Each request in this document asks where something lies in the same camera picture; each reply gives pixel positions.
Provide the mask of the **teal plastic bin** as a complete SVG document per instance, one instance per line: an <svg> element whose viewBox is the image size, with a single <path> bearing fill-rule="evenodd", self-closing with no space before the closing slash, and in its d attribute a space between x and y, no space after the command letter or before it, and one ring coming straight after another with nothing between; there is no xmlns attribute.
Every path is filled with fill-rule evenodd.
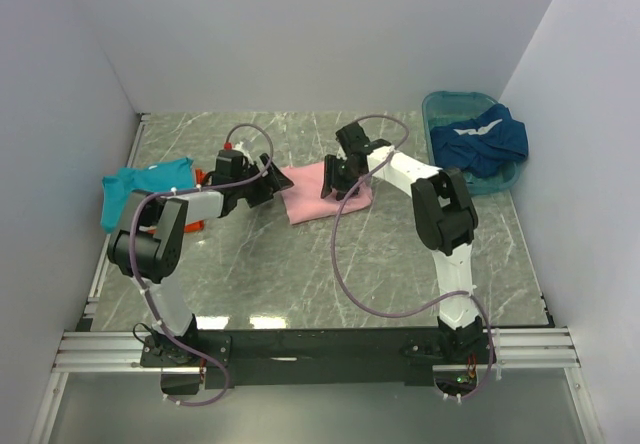
<svg viewBox="0 0 640 444"><path fill-rule="evenodd" d="M422 118L429 161L435 163L432 129L476 118L497 103L491 96L479 92L437 91L428 94L422 101ZM505 163L488 178L479 178L467 171L464 176L472 195L488 195L509 190L519 179L520 172L520 164Z"/></svg>

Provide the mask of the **orange folded t shirt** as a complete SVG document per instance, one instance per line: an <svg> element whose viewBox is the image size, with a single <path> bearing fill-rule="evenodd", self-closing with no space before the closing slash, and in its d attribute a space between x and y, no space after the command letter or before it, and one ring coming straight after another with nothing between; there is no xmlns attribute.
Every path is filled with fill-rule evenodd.
<svg viewBox="0 0 640 444"><path fill-rule="evenodd" d="M193 176L195 185L199 187L201 185L202 179L204 178L204 172L200 168L194 168ZM202 208L202 203L200 202L200 197L195 194L189 195L184 232L193 233L203 230L205 227L204 220L202 219L203 214L204 211Z"/></svg>

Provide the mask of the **aluminium rail frame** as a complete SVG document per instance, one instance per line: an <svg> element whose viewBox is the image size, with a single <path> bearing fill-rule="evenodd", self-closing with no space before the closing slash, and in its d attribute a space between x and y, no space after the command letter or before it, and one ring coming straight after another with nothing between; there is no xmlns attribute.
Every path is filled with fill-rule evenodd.
<svg viewBox="0 0 640 444"><path fill-rule="evenodd" d="M350 113L254 113L276 143L280 166L304 165L338 147L335 128ZM134 165L191 155L213 167L227 126L247 114L144 116ZM383 312L418 307L437 295L433 261L419 242L410 200L374 187L367 211L345 216L339 262L351 291ZM546 321L544 301L509 194L476 200L476 292L497 331L491 379L457 405L433 388L399 383L255 386L231 390L211 406L184 409L160 397L158 373L136 362L131 326L148 321L143 301L102 259L89 294L89 336L64 335L47 389L36 443L586 443L586 389L566 328ZM280 196L186 237L171 276L206 330L289 330L433 325L434 310L382 320L353 306L330 263L332 220L291 226Z"/></svg>

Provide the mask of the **teal folded t shirt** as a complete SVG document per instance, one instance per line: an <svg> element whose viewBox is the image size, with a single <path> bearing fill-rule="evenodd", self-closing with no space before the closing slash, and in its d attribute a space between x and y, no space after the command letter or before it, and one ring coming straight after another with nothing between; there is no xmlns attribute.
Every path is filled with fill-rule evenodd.
<svg viewBox="0 0 640 444"><path fill-rule="evenodd" d="M183 157L141 169L125 167L115 175L105 176L102 179L102 229L107 234L114 231L129 195L135 190L157 193L168 192L172 188L193 188L196 182L192 167L193 160Z"/></svg>

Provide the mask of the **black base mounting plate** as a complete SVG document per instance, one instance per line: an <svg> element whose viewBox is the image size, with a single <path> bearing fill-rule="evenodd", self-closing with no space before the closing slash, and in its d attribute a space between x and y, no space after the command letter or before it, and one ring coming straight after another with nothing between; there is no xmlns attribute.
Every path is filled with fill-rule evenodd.
<svg viewBox="0 0 640 444"><path fill-rule="evenodd" d="M431 386L440 365L488 364L487 336L436 327L195 330L183 342L216 359L208 389L232 386L400 382Z"/></svg>

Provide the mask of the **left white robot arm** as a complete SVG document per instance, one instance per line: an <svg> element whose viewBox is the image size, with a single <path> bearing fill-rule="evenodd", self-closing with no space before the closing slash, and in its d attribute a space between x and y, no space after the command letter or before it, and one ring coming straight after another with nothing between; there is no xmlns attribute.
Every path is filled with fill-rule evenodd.
<svg viewBox="0 0 640 444"><path fill-rule="evenodd" d="M221 150L215 168L196 181L193 192L133 190L111 233L107 256L138 285L154 318L153 329L169 335L164 353L176 365L193 363L200 352L188 332L195 317L172 277L178 267L185 227L227 216L239 201L261 205L294 186L266 153L251 159L238 149Z"/></svg>

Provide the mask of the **navy blue t shirt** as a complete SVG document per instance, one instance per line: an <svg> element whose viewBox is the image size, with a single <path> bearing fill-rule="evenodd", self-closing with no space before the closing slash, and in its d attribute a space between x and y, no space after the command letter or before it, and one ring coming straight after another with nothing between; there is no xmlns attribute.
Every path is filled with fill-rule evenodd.
<svg viewBox="0 0 640 444"><path fill-rule="evenodd" d="M458 168L478 178L489 178L507 163L529 156L523 122L512 118L503 104L478 117L438 126L430 131L434 161L441 168Z"/></svg>

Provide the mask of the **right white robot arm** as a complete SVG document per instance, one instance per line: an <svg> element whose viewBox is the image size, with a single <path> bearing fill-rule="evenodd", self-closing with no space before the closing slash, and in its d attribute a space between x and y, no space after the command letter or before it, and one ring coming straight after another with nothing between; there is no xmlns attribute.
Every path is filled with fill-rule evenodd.
<svg viewBox="0 0 640 444"><path fill-rule="evenodd" d="M438 306L439 351L444 359L460 363L474 350L488 319L474 295L471 252L478 215L466 181L457 168L441 169L423 163L385 139L370 139L358 119L336 131L342 154L324 159L323 199L339 203L334 219L330 255L334 275L349 300L378 317L399 319ZM370 178L392 185L411 198L417 235L431 252L440 296L414 311L375 311L348 290L336 257L338 225L346 204Z"/></svg>

